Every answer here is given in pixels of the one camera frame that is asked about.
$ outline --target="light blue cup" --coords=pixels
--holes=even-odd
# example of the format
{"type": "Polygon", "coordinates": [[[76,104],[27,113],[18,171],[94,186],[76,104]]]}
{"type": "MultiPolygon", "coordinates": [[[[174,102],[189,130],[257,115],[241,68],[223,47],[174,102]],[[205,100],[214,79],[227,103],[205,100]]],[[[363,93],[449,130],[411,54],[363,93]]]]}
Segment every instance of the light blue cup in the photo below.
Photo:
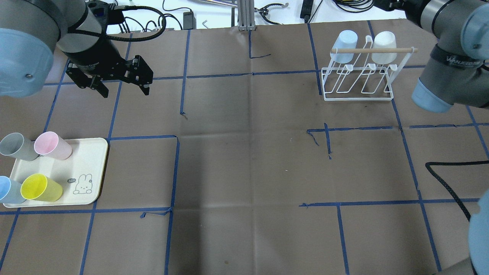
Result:
{"type": "Polygon", "coordinates": [[[21,204],[25,202],[21,195],[21,186],[22,184],[6,176],[0,176],[0,203],[21,204]]]}
{"type": "MultiPolygon", "coordinates": [[[[339,33],[338,38],[336,39],[333,49],[334,48],[346,48],[346,49],[354,49],[356,48],[356,43],[358,42],[358,35],[352,31],[352,30],[344,30],[339,33]]],[[[353,54],[352,53],[330,53],[331,58],[334,59],[334,61],[345,64],[350,62],[353,59],[353,54]]]]}

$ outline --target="white wire rack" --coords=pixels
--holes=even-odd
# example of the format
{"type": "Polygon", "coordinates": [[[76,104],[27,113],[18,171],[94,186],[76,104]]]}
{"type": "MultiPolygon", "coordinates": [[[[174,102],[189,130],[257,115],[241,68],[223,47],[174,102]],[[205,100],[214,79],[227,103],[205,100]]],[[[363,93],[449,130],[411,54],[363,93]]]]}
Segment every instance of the white wire rack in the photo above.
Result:
{"type": "Polygon", "coordinates": [[[345,100],[392,100],[394,94],[392,91],[392,82],[399,75],[400,71],[406,65],[411,55],[418,51],[417,48],[372,48],[373,40],[370,35],[365,37],[365,45],[363,48],[355,49],[331,49],[333,57],[327,68],[321,69],[322,90],[325,101],[345,101],[345,100]],[[340,53],[353,53],[358,54],[355,61],[352,64],[340,64],[335,62],[335,55],[340,53]],[[405,53],[405,57],[399,65],[388,64],[379,65],[375,63],[368,63],[371,53],[405,53]],[[365,62],[363,66],[356,67],[356,64],[360,60],[362,55],[365,55],[365,62]],[[326,81],[328,78],[331,81],[335,81],[332,88],[326,88],[326,81]],[[358,86],[362,86],[360,93],[358,90],[355,92],[355,96],[348,97],[348,93],[354,90],[354,87],[358,83],[358,86]]]}

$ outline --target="plastic cup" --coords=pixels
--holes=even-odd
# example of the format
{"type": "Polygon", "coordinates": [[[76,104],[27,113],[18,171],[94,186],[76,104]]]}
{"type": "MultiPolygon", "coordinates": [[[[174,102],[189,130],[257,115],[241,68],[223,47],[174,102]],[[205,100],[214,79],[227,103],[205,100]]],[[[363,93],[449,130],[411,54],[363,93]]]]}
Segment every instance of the plastic cup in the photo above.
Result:
{"type": "Polygon", "coordinates": [[[34,150],[34,143],[21,133],[11,133],[0,141],[0,154],[20,159],[35,160],[39,154],[34,150]]]}
{"type": "Polygon", "coordinates": [[[61,185],[43,174],[30,175],[21,187],[21,195],[28,200],[55,202],[62,194],[61,185]]]}
{"type": "MultiPolygon", "coordinates": [[[[390,31],[383,31],[375,36],[373,48],[396,48],[396,36],[390,31]]],[[[390,64],[397,57],[396,53],[373,53],[372,60],[377,64],[390,64]]]]}
{"type": "MultiPolygon", "coordinates": [[[[352,30],[344,30],[339,33],[336,41],[334,42],[334,48],[348,48],[354,49],[356,48],[356,43],[358,42],[357,34],[352,30]]],[[[330,53],[331,58],[334,59],[335,62],[345,64],[350,62],[353,59],[352,53],[330,53]]]]}
{"type": "Polygon", "coordinates": [[[0,203],[21,204],[23,202],[25,198],[21,195],[21,184],[6,176],[0,176],[0,203]]]}
{"type": "Polygon", "coordinates": [[[42,133],[34,142],[34,150],[39,155],[66,160],[73,152],[72,147],[55,132],[42,133]]]}

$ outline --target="tray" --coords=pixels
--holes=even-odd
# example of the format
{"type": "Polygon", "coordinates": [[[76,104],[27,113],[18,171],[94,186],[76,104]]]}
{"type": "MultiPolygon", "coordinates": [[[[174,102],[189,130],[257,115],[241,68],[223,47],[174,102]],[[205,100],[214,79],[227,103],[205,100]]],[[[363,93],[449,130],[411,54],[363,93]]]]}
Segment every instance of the tray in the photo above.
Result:
{"type": "Polygon", "coordinates": [[[33,161],[15,160],[10,178],[23,183],[30,175],[41,173],[59,183],[63,194],[55,202],[26,200],[21,204],[3,204],[8,208],[69,206],[93,203],[100,194],[109,145],[103,138],[67,139],[73,154],[66,160],[40,156],[33,161]]]}

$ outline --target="power adapter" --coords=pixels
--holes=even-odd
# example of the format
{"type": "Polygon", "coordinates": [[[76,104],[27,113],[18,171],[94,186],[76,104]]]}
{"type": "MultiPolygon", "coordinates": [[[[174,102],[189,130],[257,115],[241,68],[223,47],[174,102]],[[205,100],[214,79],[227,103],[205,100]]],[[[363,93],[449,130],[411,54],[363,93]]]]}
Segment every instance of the power adapter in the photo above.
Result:
{"type": "Polygon", "coordinates": [[[197,21],[193,11],[183,13],[183,29],[196,29],[197,21]]]}
{"type": "Polygon", "coordinates": [[[304,19],[304,23],[309,22],[311,19],[312,4],[314,0],[304,0],[302,1],[301,18],[304,19]]]}

